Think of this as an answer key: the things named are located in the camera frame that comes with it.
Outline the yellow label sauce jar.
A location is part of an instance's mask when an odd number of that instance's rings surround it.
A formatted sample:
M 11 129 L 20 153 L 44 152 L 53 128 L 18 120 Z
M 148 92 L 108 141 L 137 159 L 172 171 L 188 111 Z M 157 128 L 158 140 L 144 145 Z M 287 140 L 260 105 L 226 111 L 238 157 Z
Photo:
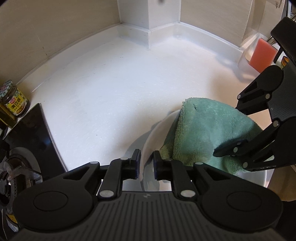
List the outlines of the yellow label sauce jar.
M 28 98 L 11 80 L 1 87 L 1 103 L 17 118 L 24 116 L 30 107 Z

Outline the black glass stove top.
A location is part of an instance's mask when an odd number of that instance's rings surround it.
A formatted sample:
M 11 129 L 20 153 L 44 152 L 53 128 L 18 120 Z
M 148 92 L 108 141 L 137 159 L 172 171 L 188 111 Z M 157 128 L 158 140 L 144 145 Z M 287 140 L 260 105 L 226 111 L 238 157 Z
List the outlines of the black glass stove top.
M 41 173 L 43 180 L 67 172 L 53 142 L 40 103 L 35 104 L 8 132 L 4 141 L 10 154 L 20 155 L 29 168 Z

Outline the green microfibre cloth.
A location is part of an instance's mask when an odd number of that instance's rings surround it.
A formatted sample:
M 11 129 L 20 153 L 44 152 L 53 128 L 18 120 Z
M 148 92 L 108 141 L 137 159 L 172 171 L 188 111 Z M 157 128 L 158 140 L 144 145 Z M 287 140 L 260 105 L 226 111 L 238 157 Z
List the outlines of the green microfibre cloth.
M 172 124 L 160 154 L 163 159 L 175 159 L 185 166 L 203 162 L 224 172 L 244 173 L 241 162 L 231 156 L 215 157 L 222 144 L 252 140 L 261 127 L 237 109 L 207 98 L 186 99 L 176 123 Z

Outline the gas stove burner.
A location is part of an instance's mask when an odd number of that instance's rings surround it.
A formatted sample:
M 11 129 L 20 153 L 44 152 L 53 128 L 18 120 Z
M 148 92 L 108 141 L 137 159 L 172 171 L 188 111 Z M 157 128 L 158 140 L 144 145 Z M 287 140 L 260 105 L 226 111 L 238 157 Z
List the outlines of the gas stove burner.
M 25 148 L 10 149 L 1 141 L 1 240 L 9 240 L 20 229 L 13 202 L 24 190 L 43 182 L 34 155 Z

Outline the white ceramic bowl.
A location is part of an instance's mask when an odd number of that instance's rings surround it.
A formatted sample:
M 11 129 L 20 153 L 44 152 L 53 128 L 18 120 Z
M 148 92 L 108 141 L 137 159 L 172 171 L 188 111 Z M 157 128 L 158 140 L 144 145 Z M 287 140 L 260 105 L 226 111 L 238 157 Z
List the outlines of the white ceramic bowl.
M 139 169 L 139 179 L 143 191 L 154 192 L 171 190 L 171 183 L 169 181 L 157 181 L 154 178 L 152 153 L 163 146 L 171 127 L 178 121 L 179 113 L 179 110 L 174 111 L 160 121 L 149 134 L 144 144 Z M 237 177 L 266 188 L 269 185 L 273 172 L 273 169 L 249 173 L 240 172 L 237 174 Z

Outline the clear plastic sponge holder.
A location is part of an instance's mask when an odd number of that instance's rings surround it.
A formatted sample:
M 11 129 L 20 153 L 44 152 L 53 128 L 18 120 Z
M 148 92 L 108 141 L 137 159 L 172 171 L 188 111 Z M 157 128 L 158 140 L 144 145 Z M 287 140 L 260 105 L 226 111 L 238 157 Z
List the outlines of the clear plastic sponge holder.
M 267 41 L 269 44 L 274 46 L 277 50 L 279 50 L 279 45 L 276 44 L 274 40 L 271 42 L 267 40 L 266 36 L 263 36 L 262 34 L 256 34 L 254 37 L 252 37 L 249 41 L 247 41 L 244 44 L 244 51 L 243 54 L 238 62 L 238 68 L 241 72 L 243 72 L 243 77 L 251 76 L 251 75 L 259 75 L 259 72 L 257 72 L 253 67 L 249 65 L 249 61 L 251 59 L 251 56 L 255 50 L 256 44 L 258 40 L 262 38 L 265 41 Z

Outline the orange sponge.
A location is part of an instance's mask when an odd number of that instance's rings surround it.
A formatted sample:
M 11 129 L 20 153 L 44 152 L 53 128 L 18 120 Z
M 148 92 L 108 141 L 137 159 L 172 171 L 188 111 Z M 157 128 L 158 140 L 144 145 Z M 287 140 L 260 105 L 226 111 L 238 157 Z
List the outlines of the orange sponge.
M 257 72 L 262 73 L 270 66 L 278 50 L 264 39 L 260 38 L 249 61 L 249 65 Z

